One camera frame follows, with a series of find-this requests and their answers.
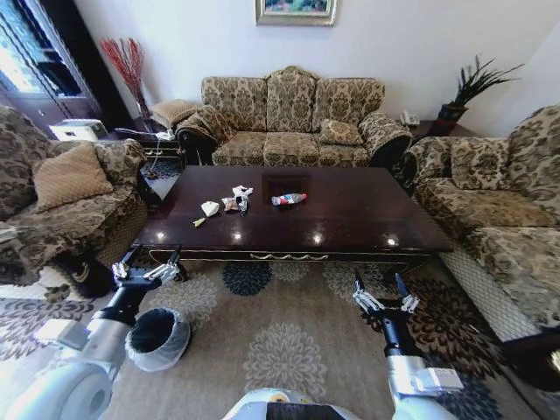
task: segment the picture frame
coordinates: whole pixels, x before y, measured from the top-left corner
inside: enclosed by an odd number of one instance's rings
[[[333,26],[339,0],[255,0],[257,25]]]

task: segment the sofa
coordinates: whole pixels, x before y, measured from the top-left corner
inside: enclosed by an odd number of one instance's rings
[[[204,105],[176,136],[204,165],[390,168],[412,138],[376,112],[385,93],[376,79],[322,79],[289,66],[265,78],[208,77],[201,90]],[[333,142],[321,141],[326,131]]]
[[[94,256],[133,214],[145,214],[146,191],[137,174],[146,158],[136,141],[94,143],[113,192],[38,213],[33,164],[81,142],[48,140],[12,108],[0,108],[0,138],[0,230],[16,232],[0,242],[0,283],[32,284],[45,265],[64,254],[81,265],[80,256]]]
[[[507,138],[426,137],[403,157],[441,257],[502,342],[560,348],[560,105]]]

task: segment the coffee table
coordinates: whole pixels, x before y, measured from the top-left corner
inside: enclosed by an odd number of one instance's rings
[[[253,187],[248,213],[225,213],[221,198],[235,186]],[[272,206],[283,193],[307,193],[294,206]],[[200,205],[220,212],[195,228]],[[165,261],[375,262],[411,270],[452,251],[435,223],[380,168],[189,166],[136,238]]]

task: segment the telephone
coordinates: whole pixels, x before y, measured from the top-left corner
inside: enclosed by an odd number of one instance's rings
[[[417,126],[420,125],[420,118],[417,114],[411,114],[409,111],[403,111],[400,115],[402,125]]]

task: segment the trash can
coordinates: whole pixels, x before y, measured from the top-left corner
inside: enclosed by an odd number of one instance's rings
[[[165,370],[177,363],[191,338],[191,327],[177,311],[150,309],[126,336],[125,348],[146,372]]]

